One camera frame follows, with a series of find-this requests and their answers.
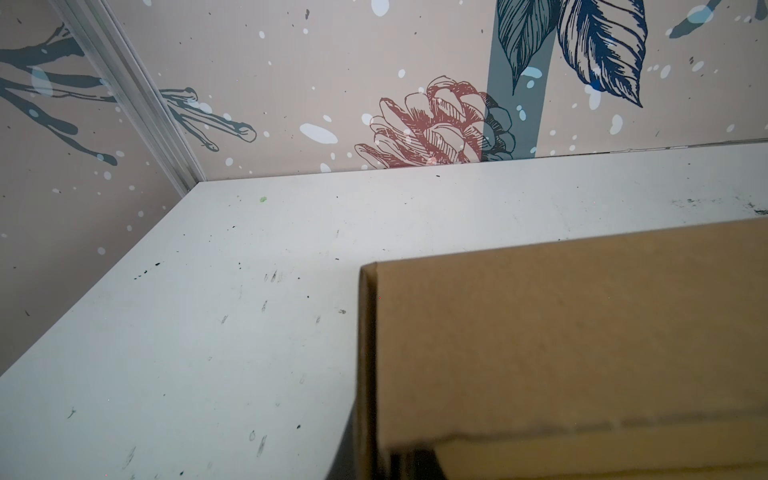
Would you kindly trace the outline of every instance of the wall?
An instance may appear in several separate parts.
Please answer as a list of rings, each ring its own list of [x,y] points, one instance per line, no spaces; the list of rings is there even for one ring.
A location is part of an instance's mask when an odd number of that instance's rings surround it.
[[[768,137],[765,0],[109,3],[214,180]]]
[[[0,12],[2,374],[179,195],[48,3]]]

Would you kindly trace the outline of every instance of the white tabletop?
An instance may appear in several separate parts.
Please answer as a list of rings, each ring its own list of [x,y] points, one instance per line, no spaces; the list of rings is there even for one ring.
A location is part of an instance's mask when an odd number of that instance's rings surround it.
[[[199,184],[0,377],[0,478],[325,478],[354,400],[360,266],[755,217],[767,158]]]

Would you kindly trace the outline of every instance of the brown cardboard box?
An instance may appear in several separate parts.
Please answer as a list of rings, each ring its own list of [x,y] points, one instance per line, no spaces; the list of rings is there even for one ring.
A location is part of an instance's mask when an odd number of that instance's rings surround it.
[[[360,480],[768,478],[768,219],[364,266],[354,434]]]

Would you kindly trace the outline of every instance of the red flower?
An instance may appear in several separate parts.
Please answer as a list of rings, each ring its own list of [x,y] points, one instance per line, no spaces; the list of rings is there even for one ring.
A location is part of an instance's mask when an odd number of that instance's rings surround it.
[[[466,81],[436,78],[426,92],[406,97],[406,109],[382,98],[382,115],[371,120],[378,149],[355,145],[373,167],[467,164],[511,160],[512,119],[485,92]]]

